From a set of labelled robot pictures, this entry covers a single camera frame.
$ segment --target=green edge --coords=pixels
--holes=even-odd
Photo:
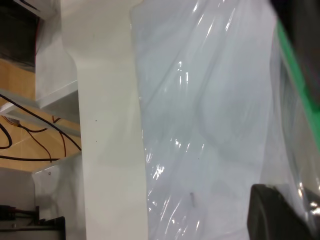
[[[306,88],[304,76],[300,70],[294,50],[289,42],[286,32],[280,22],[277,23],[276,32],[279,39],[282,57],[286,63],[287,70],[295,89],[300,96],[306,118],[315,139],[318,151],[320,151],[320,111],[319,107],[310,98]]]

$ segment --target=clear plastic bag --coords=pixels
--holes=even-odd
[[[248,239],[272,99],[272,10],[263,0],[144,0],[131,20],[149,239]]]
[[[260,182],[275,186],[312,235],[320,236],[320,154],[275,32],[272,108]]]

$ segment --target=black plastic part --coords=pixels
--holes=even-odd
[[[38,21],[13,0],[0,0],[0,58],[34,72]]]
[[[307,89],[320,106],[320,0],[270,0],[295,51]]]
[[[283,196],[263,184],[251,187],[247,228],[250,240],[313,240]]]
[[[16,220],[16,208],[7,205],[0,205],[0,221]]]

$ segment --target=electrical wire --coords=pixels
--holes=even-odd
[[[24,162],[51,162],[51,161],[57,161],[60,158],[23,158],[23,157],[0,155],[0,159],[10,159],[10,160],[17,160],[17,161],[24,161]]]
[[[18,103],[12,101],[11,99],[7,98],[6,96],[0,94],[0,97],[7,100],[8,102],[12,103],[13,105],[17,106],[18,108],[22,109],[23,111],[27,112],[28,114],[36,117],[37,119],[40,119],[41,121],[45,122],[46,124],[50,125],[51,127],[53,127],[54,129],[56,129],[59,133],[61,133],[62,135],[64,135],[67,139],[69,139],[80,151],[82,150],[81,147],[71,138],[69,137],[64,131],[62,131],[61,129],[59,129],[58,127],[56,127],[55,125],[53,125],[51,122],[43,119],[42,117],[38,116],[37,114],[29,111],[28,109],[24,108],[23,106],[19,105]]]
[[[51,158],[51,154],[50,154],[50,152],[48,151],[48,149],[46,149],[45,146],[43,146],[40,142],[38,142],[38,140],[35,139],[34,136],[32,136],[32,134],[26,129],[26,127],[21,126],[21,128],[23,128],[24,130],[26,130],[26,132],[30,135],[30,137],[31,137],[40,147],[42,147],[42,148],[48,153],[49,158]]]
[[[55,123],[58,122],[60,119],[61,119],[61,118],[58,117],[56,120],[53,121],[53,123],[55,124]],[[29,131],[30,133],[42,133],[42,132],[48,130],[48,128],[43,128],[43,129],[40,129],[40,130],[31,130],[31,129],[27,128],[27,127],[24,127],[24,129],[27,130],[27,131]]]
[[[39,141],[37,141],[34,136],[31,134],[31,133],[41,133],[41,132],[44,132],[45,130],[47,130],[47,128],[44,128],[44,129],[40,129],[40,130],[31,130],[25,126],[22,126],[20,123],[19,124],[14,124],[13,122],[11,122],[7,117],[5,116],[2,116],[10,125],[13,125],[15,127],[18,127],[18,128],[22,128],[24,130],[26,130],[26,132],[31,136],[31,138],[40,146],[42,147],[49,155],[49,158],[51,159],[51,154],[50,152],[47,150],[47,148],[45,146],[43,146]],[[58,117],[56,120],[54,118],[54,116],[52,116],[52,121],[53,123],[56,123],[60,120],[61,118]],[[63,141],[63,148],[64,148],[64,157],[67,156],[67,149],[66,149],[66,142],[65,142],[65,138],[64,136],[61,134],[61,132],[59,132],[61,138],[62,138],[62,141]]]
[[[59,121],[60,120],[60,118],[57,118],[56,120],[55,120],[55,117],[54,116],[52,116],[52,121],[54,122],[54,123],[56,123],[57,121]],[[67,156],[67,149],[66,149],[66,142],[65,142],[65,138],[64,138],[64,136],[61,134],[61,132],[59,132],[60,133],[60,136],[61,136],[61,138],[62,138],[62,142],[63,142],[63,148],[64,148],[64,157],[66,157]]]
[[[7,129],[0,123],[0,129],[2,132],[6,135],[6,138],[8,139],[8,146],[0,146],[0,149],[8,149],[12,146],[12,138],[10,134],[8,133]]]

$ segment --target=brown wire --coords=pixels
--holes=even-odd
[[[57,118],[57,119],[55,120],[55,117],[54,117],[54,116],[52,116],[52,121],[53,121],[54,123],[56,123],[56,122],[58,121],[58,119],[59,119],[59,118]],[[60,133],[60,136],[61,136],[61,138],[62,138],[62,142],[63,142],[64,157],[66,157],[66,156],[67,156],[67,149],[66,149],[66,142],[65,142],[65,138],[64,138],[64,136],[62,135],[62,133],[61,133],[61,132],[59,132],[59,133]]]
[[[30,135],[30,137],[31,137],[40,147],[42,147],[42,148],[48,153],[49,158],[51,159],[51,154],[50,154],[50,152],[48,151],[48,149],[46,149],[45,146],[43,146],[40,142],[38,142],[38,140],[35,139],[35,137],[32,136],[32,134],[31,134],[28,130],[26,130],[26,132]]]
[[[30,133],[29,131],[29,128],[25,127],[25,126],[22,126],[20,123],[19,124],[15,124],[13,122],[11,122],[8,118],[6,118],[5,116],[3,116],[3,118],[10,124],[10,125],[13,125],[13,126],[16,126],[18,128],[22,128],[24,130],[26,130],[26,132],[30,135],[30,137],[40,146],[42,147],[49,155],[49,158],[51,159],[51,154],[50,152],[48,151],[48,149],[43,146],[37,139],[35,139],[35,137]]]

